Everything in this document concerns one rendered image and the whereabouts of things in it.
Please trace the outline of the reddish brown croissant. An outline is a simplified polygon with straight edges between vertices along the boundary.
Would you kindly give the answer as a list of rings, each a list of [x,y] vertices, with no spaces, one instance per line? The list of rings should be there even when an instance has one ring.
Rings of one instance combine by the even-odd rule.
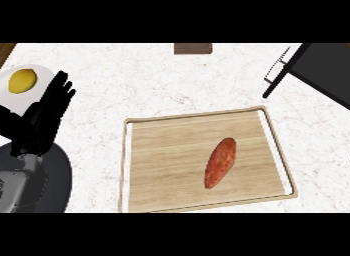
[[[235,165],[235,160],[236,140],[229,137],[220,141],[210,155],[204,178],[204,185],[207,189],[213,189],[220,183],[222,179],[225,178],[229,170]]]

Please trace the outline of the yellow lemon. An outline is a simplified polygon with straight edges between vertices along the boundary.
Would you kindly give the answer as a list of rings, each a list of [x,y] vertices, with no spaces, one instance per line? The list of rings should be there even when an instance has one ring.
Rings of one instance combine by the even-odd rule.
[[[9,91],[15,94],[27,92],[37,83],[37,74],[33,69],[18,70],[9,79]]]

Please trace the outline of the black tiered shelf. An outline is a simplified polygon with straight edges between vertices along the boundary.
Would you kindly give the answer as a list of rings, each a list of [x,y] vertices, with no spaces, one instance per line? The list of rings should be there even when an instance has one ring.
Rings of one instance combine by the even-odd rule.
[[[264,76],[267,98],[291,74],[350,110],[350,43],[303,43],[289,59],[288,50]]]

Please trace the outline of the dark grey round plate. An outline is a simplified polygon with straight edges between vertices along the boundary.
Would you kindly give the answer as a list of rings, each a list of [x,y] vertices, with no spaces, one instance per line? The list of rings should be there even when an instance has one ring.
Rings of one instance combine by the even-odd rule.
[[[24,168],[24,161],[10,156],[12,144],[0,147],[0,171]],[[15,213],[64,213],[71,197],[72,167],[68,155],[58,144],[43,156],[43,168],[47,173],[41,200],[31,212]]]

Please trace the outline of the white plate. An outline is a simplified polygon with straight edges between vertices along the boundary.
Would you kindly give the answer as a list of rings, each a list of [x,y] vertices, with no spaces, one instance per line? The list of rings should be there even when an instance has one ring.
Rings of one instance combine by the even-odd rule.
[[[22,69],[31,69],[37,75],[34,87],[24,93],[15,94],[9,91],[9,80],[13,73]],[[10,109],[19,116],[24,115],[30,105],[37,102],[46,92],[49,83],[55,77],[52,70],[36,64],[13,67],[0,73],[0,105]]]

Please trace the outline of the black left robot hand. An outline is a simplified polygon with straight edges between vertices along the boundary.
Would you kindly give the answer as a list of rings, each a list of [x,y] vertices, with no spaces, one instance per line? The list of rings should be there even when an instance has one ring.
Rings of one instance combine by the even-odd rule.
[[[0,105],[0,135],[12,140],[13,157],[41,156],[49,152],[75,92],[68,74],[59,71],[41,99],[30,105],[22,116]]]

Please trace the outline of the pale wooden tray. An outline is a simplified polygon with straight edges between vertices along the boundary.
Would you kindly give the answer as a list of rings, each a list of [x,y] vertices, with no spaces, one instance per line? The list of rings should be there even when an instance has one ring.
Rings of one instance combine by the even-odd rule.
[[[236,141],[235,164],[208,189],[207,163],[226,138]],[[266,107],[124,122],[121,213],[182,212],[297,196]]]

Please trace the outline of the brown wooden block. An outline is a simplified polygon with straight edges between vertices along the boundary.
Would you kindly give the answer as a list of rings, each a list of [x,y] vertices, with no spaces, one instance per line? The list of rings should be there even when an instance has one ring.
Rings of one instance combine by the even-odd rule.
[[[174,53],[176,54],[211,54],[213,44],[211,43],[176,43]]]

